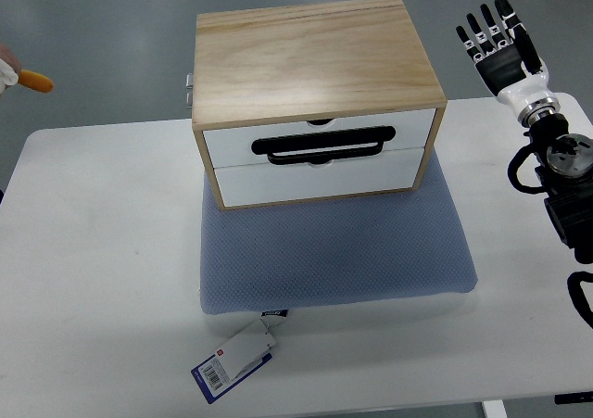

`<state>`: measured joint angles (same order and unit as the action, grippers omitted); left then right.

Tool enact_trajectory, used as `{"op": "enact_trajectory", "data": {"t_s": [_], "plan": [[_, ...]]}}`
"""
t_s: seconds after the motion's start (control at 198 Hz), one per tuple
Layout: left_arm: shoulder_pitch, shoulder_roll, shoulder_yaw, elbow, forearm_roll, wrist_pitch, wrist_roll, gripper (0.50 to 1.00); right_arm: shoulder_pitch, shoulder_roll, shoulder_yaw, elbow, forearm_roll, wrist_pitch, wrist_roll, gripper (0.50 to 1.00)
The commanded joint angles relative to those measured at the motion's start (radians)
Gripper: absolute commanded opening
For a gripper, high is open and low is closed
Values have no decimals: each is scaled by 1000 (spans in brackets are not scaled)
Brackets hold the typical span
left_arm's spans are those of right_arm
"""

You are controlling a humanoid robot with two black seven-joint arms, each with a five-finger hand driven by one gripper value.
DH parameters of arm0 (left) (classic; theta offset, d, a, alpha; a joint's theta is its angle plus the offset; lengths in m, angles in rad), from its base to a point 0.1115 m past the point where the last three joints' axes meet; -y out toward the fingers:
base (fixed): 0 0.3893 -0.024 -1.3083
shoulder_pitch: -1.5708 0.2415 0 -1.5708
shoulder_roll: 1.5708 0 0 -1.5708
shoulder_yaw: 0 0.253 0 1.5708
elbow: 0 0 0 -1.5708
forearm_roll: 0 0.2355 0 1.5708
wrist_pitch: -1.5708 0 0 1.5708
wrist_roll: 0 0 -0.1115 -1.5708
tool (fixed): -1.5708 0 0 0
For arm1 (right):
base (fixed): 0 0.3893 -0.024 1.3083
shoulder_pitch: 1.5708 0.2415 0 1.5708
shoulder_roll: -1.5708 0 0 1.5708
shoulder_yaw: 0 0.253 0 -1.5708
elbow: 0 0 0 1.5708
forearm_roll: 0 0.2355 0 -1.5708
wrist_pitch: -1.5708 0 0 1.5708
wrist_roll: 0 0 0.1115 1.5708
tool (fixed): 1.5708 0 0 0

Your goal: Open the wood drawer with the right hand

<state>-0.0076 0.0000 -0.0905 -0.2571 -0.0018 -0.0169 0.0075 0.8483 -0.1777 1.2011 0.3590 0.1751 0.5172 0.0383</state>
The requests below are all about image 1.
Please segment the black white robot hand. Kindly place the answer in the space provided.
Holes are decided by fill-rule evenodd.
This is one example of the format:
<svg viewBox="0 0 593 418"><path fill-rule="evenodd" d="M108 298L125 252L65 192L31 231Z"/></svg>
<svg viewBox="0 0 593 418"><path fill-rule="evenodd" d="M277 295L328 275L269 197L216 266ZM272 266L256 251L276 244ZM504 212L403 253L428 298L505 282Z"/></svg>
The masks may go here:
<svg viewBox="0 0 593 418"><path fill-rule="evenodd" d="M495 19L488 5L480 5L485 26L469 13L470 31L456 28L465 51L490 93L511 109L524 127L560 111L557 96L548 88L549 71L508 0L495 0Z"/></svg>

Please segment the white gloved human hand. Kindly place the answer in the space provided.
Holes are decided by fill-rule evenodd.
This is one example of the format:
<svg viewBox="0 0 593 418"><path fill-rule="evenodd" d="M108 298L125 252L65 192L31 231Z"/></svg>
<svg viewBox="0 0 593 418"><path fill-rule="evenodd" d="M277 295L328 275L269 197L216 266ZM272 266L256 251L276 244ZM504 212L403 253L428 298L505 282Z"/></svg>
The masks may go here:
<svg viewBox="0 0 593 418"><path fill-rule="evenodd" d="M21 74L21 63L17 56L4 44L0 44L0 63L1 63L1 89L2 94L6 89L15 86L18 83Z"/></svg>

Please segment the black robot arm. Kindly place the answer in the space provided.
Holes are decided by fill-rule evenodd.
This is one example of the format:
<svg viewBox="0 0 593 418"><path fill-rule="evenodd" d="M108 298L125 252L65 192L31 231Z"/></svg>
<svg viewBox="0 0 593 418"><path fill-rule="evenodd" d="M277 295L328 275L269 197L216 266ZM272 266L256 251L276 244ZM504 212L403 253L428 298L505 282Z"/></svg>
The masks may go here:
<svg viewBox="0 0 593 418"><path fill-rule="evenodd" d="M521 121L529 144L512 158L508 179L516 190L543 194L544 206L561 241L581 264L592 262L592 140L570 133L568 120L558 112L545 110ZM535 156L539 186L522 184L518 170L529 156Z"/></svg>

